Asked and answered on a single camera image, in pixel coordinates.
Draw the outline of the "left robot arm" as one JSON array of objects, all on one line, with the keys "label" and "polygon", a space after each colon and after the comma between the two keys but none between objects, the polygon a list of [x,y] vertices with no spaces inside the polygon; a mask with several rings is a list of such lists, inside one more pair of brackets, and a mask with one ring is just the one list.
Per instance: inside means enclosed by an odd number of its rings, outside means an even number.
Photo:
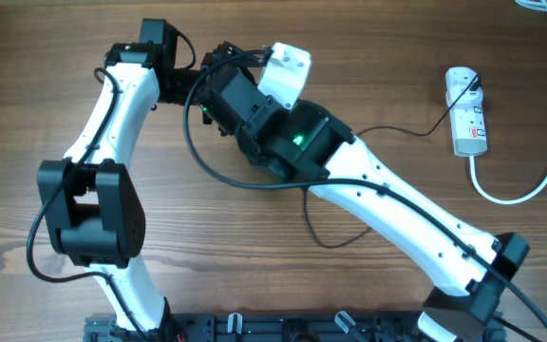
[{"label": "left robot arm", "polygon": [[136,43],[117,43],[94,71],[100,97],[77,141],[64,157],[43,161],[37,172],[42,207],[28,236],[27,261],[38,278],[53,282],[35,264],[40,223],[47,224],[53,250],[94,277],[115,310],[112,326],[89,334],[122,341],[173,341],[179,328],[166,298],[154,286],[141,248],[146,222],[128,169],[149,111],[159,102],[183,104],[192,66],[175,67],[183,38],[163,19],[145,19]]}]

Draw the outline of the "white power strip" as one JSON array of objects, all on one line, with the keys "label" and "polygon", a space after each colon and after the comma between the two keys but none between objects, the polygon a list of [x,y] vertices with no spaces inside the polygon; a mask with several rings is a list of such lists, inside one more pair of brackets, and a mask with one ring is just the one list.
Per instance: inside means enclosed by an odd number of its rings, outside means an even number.
[{"label": "white power strip", "polygon": [[[446,91],[451,86],[466,85],[481,89],[480,76],[469,67],[454,66],[445,73]],[[454,153],[458,157],[476,157],[487,151],[487,136],[481,106],[449,107]]]}]

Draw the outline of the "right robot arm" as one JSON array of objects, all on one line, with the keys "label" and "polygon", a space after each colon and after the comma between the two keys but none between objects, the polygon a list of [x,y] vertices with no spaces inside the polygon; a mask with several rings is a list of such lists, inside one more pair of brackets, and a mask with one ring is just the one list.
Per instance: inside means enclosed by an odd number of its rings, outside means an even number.
[{"label": "right robot arm", "polygon": [[491,235],[447,213],[395,175],[352,130],[300,96],[311,57],[283,44],[206,54],[188,104],[236,139],[268,188],[302,188],[364,222],[432,281],[418,329],[435,341],[475,341],[495,317],[529,246]]}]

